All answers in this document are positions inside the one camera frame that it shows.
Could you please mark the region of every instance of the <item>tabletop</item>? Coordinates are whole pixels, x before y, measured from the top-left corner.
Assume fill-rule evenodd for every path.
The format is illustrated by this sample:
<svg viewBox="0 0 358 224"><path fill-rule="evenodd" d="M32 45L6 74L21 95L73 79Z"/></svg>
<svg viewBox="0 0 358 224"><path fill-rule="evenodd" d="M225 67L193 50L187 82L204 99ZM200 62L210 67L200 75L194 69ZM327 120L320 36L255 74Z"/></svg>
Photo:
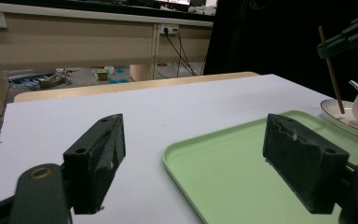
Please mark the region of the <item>tabletop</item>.
<svg viewBox="0 0 358 224"><path fill-rule="evenodd" d="M96 120L120 113L126 158L105 196L104 210L92 216L73 214L74 223L202 223L164 167L165 148L265 118L268 113L295 110L321 119L320 103L329 98L273 74L215 78L97 94L93 87L91 92L68 98L19 96L16 103L7 105L0 137L0 201L13 195L24 171L42 163L62 164L62 153ZM259 158L256 163L270 170L262 148L249 150ZM358 153L351 158L358 162ZM255 172L249 181L260 175L271 177L271 185L265 186L269 192L243 190L249 194L245 203L254 206L233 208L246 213L242 223L337 223L338 206L331 216L312 215L276 173ZM282 195L284 200L275 197Z"/></svg>

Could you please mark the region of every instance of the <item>floor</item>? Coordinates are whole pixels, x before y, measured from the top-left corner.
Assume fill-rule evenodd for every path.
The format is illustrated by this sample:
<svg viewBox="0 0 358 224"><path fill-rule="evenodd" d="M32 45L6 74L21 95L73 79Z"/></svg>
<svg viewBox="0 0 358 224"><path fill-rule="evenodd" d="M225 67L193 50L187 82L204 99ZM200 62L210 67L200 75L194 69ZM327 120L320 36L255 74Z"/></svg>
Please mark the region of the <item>floor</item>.
<svg viewBox="0 0 358 224"><path fill-rule="evenodd" d="M178 63L166 63L159 64L157 72L154 79L163 79L163 78L176 78L176 77L192 77L199 76L203 69L203 63L190 63L191 69L188 66L184 67L183 65L178 66ZM19 73L8 73L7 77L9 79L10 88L7 93L6 104L11 104L14 102L16 95L27 92L27 91L44 91L44 90L57 90L57 89L67 89L75 87L85 87L85 86L96 86L96 85L120 85L120 82L133 82L134 80L130 76L130 69L128 66L115 66L114 73L110 76L109 80L99 81L96 76L94 76L93 71L95 67L82 67L82 68L67 68L71 70L71 84L60 84L53 87L48 87L45 89L38 89L37 85L32 84L34 77L29 77L28 79L22 78L19 79ZM3 116L0 116L0 131L3 126L3 121L5 117L5 112Z"/></svg>

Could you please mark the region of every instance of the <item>desk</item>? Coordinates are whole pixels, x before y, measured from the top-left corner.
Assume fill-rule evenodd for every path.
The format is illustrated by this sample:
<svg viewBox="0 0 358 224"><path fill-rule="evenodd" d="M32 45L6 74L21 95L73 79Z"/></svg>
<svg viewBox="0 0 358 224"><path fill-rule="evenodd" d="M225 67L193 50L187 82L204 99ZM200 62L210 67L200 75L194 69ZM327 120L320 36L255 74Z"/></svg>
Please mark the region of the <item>desk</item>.
<svg viewBox="0 0 358 224"><path fill-rule="evenodd" d="M211 77L216 80L198 82ZM175 84L181 80L167 81ZM25 170L48 162L62 164L62 153L96 120L122 113L127 156L105 197L104 210L93 216L73 215L74 223L201 223L164 168L164 148L265 118L268 113L301 110L320 117L320 102L329 98L281 77L254 73L189 77L186 84L171 86L147 83L155 88L99 92L91 87L86 94L82 92L87 89L75 90L76 96L69 98L61 98L60 91L35 98L19 95L16 103L7 105L0 137L0 201L13 195L17 178ZM262 157L262 148L255 150L260 162L269 166ZM357 164L358 152L350 153L351 161ZM275 179L277 174L255 173L249 181L259 175ZM281 179L272 184L285 186ZM260 191L249 192L258 196L248 203L289 204L291 209L277 206L243 212L256 220L253 223L337 223L338 206L332 216L311 215L289 188L283 189L287 200L274 202L271 198L283 192Z"/></svg>
<svg viewBox="0 0 358 224"><path fill-rule="evenodd" d="M0 29L0 71L131 65L135 81L154 79L157 63L178 61L170 42L159 38L161 23L179 24L191 62L204 61L213 25L211 21L7 3L0 3L0 12L7 21L7 29ZM179 40L172 37L171 41L179 49ZM0 72L0 115L7 88Z"/></svg>

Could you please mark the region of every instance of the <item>white table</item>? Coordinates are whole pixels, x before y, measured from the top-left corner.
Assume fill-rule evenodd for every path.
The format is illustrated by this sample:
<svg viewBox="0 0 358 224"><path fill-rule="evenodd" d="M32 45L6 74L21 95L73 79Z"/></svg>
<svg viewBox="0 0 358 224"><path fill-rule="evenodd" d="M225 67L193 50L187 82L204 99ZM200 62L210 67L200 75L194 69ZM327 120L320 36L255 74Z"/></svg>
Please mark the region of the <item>white table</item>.
<svg viewBox="0 0 358 224"><path fill-rule="evenodd" d="M62 153L97 119L122 113L127 156L104 210L73 215L74 223L201 223L164 168L166 146L268 113L301 110L320 117L320 102L327 98L265 75L10 104L0 137L0 201L13 195L22 172L42 163L62 164ZM260 160L265 162L261 150ZM294 223L291 213L300 210L302 223L337 223L338 206L332 216L311 215L293 202L293 211L276 207L255 216L261 212L275 223ZM268 202L260 198L249 203Z"/></svg>

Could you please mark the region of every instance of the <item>white plate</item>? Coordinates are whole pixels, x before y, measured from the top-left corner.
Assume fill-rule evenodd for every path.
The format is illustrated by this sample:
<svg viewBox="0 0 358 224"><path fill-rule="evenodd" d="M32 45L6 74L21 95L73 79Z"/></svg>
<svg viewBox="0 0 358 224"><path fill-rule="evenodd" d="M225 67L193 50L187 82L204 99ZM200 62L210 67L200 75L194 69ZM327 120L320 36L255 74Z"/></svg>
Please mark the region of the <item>white plate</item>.
<svg viewBox="0 0 358 224"><path fill-rule="evenodd" d="M351 111L352 102L342 101L342 104L344 105L345 114L341 114L337 100L323 100L321 102L323 115L329 122L348 133L358 136L358 122Z"/></svg>

